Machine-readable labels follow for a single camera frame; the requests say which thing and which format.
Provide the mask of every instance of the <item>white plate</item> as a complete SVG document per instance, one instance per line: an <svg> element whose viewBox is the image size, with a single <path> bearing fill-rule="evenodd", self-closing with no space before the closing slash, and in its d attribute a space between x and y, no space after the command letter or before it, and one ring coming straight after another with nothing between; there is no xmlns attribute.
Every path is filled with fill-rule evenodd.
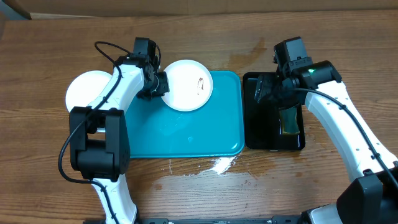
<svg viewBox="0 0 398 224"><path fill-rule="evenodd" d="M194 60L176 61L164 70L169 81L169 92L163 101L179 111L193 111L203 106L213 91L210 72Z"/></svg>
<svg viewBox="0 0 398 224"><path fill-rule="evenodd" d="M93 70L79 75L69 85L65 104L70 112L74 106L85 107L104 90L111 79L111 74Z"/></svg>

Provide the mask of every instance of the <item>white residue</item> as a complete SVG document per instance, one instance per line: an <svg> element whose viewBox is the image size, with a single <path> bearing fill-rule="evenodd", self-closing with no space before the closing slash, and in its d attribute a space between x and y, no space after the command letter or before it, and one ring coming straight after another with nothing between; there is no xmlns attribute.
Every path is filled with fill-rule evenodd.
<svg viewBox="0 0 398 224"><path fill-rule="evenodd" d="M216 171L217 174L223 174L226 172L230 167L231 163L235 159L236 156L234 157L221 157L215 160L214 166L210 169L213 171Z"/></svg>
<svg viewBox="0 0 398 224"><path fill-rule="evenodd" d="M169 159L169 171L170 171L170 174L173 174L173 171L172 171L172 160L171 159Z"/></svg>

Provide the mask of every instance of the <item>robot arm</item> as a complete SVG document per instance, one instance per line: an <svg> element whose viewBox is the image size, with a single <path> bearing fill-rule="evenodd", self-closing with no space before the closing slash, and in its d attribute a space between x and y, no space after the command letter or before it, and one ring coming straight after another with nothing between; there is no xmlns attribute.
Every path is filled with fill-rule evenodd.
<svg viewBox="0 0 398 224"><path fill-rule="evenodd" d="M350 100L343 82L330 81L320 84L317 91L326 93L346 105L360 122L376 151L380 153L385 165L389 169L395 168L395 164L398 161L397 157L389 152L369 129ZM372 219L376 219L377 223L395 223L397 217L390 217L391 214L397 212L394 203L391 206L382 206L389 199L388 197L383 198L381 180L376 175L366 177L369 170L374 174L381 174L384 170L378 161L374 159L369 146L353 120L338 105L315 93L307 93L305 106L318 118L322 126L326 129L343 159L349 179L352 182L350 188L340 196L337 203L308 211L307 218L310 223L362 223L365 220Z"/></svg>
<svg viewBox="0 0 398 224"><path fill-rule="evenodd" d="M90 117L85 128L80 128L70 141L71 165L81 172L84 179L101 183L109 195L109 203L120 224L132 224L137 208L131 200L125 172L127 171L130 147L124 114L134 97L150 100L169 91L167 76L158 72L155 42L136 38L133 53L119 57L113 76L103 91L87 107L74 107L70 113L70 130L85 119L86 114L99 105L115 86L118 76L122 79L98 111ZM89 139L87 133L105 133L105 140ZM116 223L111 216L108 202L101 188L92 184L101 200L106 214L106 223Z"/></svg>
<svg viewBox="0 0 398 224"><path fill-rule="evenodd" d="M319 84L317 91L326 93L346 105L360 122L376 151L380 153L385 165L389 169L395 167L394 162L398 160L397 157L389 152L369 129L369 126L362 119L353 102L350 100L343 82L330 81ZM373 158L373 154L369 150L369 146L363 139L358 127L344 110L339 109L338 105L320 95L307 93L305 106L318 118L322 126L326 129L343 159L351 182L358 177L363 177L364 171L368 169L374 173L383 171L377 160Z"/></svg>
<svg viewBox="0 0 398 224"><path fill-rule="evenodd" d="M287 102L288 105L298 102L307 106L336 146L351 181L336 203L303 212L300 223L397 223L398 189L394 182L398 177L398 159L380 143L362 119L349 99L340 74L330 62L312 63L300 37L285 40L274 50L277 76L281 82L275 83L271 92L262 88L262 83L257 83L260 88L256 97L260 102L267 95L264 98L279 108L286 106L284 103ZM322 94L334 98L341 105ZM370 142L364 140L356 123L340 106L345 106L353 114ZM369 144L380 155L381 161L375 158L377 154L370 150Z"/></svg>

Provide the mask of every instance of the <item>white bowl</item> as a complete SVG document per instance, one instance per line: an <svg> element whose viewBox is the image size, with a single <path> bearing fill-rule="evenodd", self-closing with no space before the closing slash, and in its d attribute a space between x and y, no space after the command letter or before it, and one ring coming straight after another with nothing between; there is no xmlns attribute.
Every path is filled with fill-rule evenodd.
<svg viewBox="0 0 398 224"><path fill-rule="evenodd" d="M169 92L163 101L179 111L193 111L203 106L213 91L210 72L194 60L176 61L164 70L169 81Z"/></svg>

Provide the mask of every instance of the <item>cardboard box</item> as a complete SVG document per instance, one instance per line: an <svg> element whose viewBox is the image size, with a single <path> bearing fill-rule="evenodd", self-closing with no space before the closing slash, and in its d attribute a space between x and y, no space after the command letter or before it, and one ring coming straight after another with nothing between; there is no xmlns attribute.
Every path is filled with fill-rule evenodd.
<svg viewBox="0 0 398 224"><path fill-rule="evenodd" d="M18 14L20 14L22 17L26 19L30 19L30 14L21 7L21 4L19 2L14 1L14 0L3 0L4 3L6 3L12 10L16 11Z"/></svg>
<svg viewBox="0 0 398 224"><path fill-rule="evenodd" d="M248 12L398 9L396 0L5 0L28 13L160 16Z"/></svg>

